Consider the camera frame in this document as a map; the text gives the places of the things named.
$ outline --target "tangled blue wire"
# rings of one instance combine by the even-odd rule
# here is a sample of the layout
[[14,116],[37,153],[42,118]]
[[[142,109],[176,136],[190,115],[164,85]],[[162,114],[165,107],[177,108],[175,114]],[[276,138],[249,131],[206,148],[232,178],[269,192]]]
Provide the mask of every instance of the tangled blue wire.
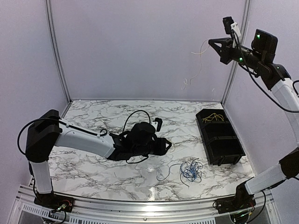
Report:
[[196,182],[196,183],[200,183],[201,182],[201,177],[202,177],[202,168],[203,165],[201,162],[197,162],[196,160],[198,160],[199,158],[193,160],[192,162],[183,162],[183,163],[176,163],[176,164],[172,164],[169,167],[169,171],[168,171],[168,175],[162,179],[159,180],[158,176],[157,176],[157,180],[158,181],[164,181],[167,177],[169,177],[170,175],[170,169],[171,167],[175,166],[175,165],[181,165],[180,166],[180,180],[181,182],[186,185],[187,187],[189,187],[189,185],[185,184],[182,180],[182,176],[185,177],[188,181],[190,182]]

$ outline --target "yellow wire bundle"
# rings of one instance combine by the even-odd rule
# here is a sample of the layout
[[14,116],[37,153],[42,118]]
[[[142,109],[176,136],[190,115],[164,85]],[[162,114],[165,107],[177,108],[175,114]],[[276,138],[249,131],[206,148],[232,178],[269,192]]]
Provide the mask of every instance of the yellow wire bundle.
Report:
[[216,114],[216,113],[212,113],[210,116],[206,117],[206,118],[203,118],[202,119],[202,122],[209,122],[209,121],[212,121],[212,120],[216,120],[216,121],[224,121],[224,118],[221,114]]

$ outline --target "gray veining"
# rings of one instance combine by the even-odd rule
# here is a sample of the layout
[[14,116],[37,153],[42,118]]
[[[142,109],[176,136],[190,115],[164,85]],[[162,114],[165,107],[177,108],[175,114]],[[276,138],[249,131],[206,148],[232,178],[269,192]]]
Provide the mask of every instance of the gray veining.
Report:
[[[55,191],[138,201],[176,201],[233,194],[239,183],[254,176],[251,165],[246,156],[236,165],[208,165],[195,120],[195,114],[203,108],[222,107],[218,103],[176,101],[73,102],[65,119],[98,132],[106,128],[109,132],[121,133],[129,114],[146,110],[152,119],[163,119],[161,132],[157,135],[166,137],[174,145],[167,155],[150,155],[139,164],[108,161],[91,153],[54,147],[49,163]],[[127,129],[143,120],[147,121],[146,114],[133,115]],[[157,180],[157,176],[160,179],[167,176],[170,165],[195,158],[203,164],[201,183],[186,182],[190,187],[185,186],[179,178],[179,165],[171,168],[166,180]]]

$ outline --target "black plastic bin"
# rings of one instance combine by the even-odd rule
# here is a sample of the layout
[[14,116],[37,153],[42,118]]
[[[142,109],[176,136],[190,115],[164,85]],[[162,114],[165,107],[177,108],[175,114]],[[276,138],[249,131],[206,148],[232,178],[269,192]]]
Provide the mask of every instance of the black plastic bin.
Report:
[[[203,118],[213,113],[221,114],[224,121],[202,121]],[[209,164],[218,166],[221,164],[236,164],[242,156],[245,156],[224,110],[203,109],[196,114],[196,120]]]

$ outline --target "vertical metal post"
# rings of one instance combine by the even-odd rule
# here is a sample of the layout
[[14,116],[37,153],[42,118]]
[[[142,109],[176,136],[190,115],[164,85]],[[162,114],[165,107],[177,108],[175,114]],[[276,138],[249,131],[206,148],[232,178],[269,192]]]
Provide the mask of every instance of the vertical metal post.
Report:
[[62,89],[64,92],[65,99],[69,104],[71,102],[71,97],[70,97],[70,93],[69,93],[69,90],[68,90],[68,87],[66,84],[64,70],[63,70],[63,67],[61,64],[61,59],[59,56],[58,45],[57,45],[55,29],[54,29],[51,0],[45,0],[45,4],[46,4],[46,14],[47,14],[50,39],[51,39],[54,59],[55,59],[55,63],[56,63],[57,71],[58,71],[58,76],[59,76],[59,80],[60,80],[60,83],[61,83],[61,86],[62,86]]
[[[251,6],[251,0],[245,0],[243,18],[242,18],[242,26],[241,26],[241,35],[242,35],[241,36],[241,43],[242,44],[244,43],[245,36],[246,36],[246,31],[247,31],[247,26],[248,26],[248,19],[249,19],[249,14],[250,14],[250,6]],[[230,70],[230,74],[229,74],[229,77],[228,77],[228,82],[227,82],[226,88],[225,88],[223,96],[222,96],[222,100],[221,100],[222,105],[225,105],[225,103],[228,99],[231,87],[233,85],[235,75],[237,73],[237,68],[238,68],[238,63],[234,61],[233,66]]]

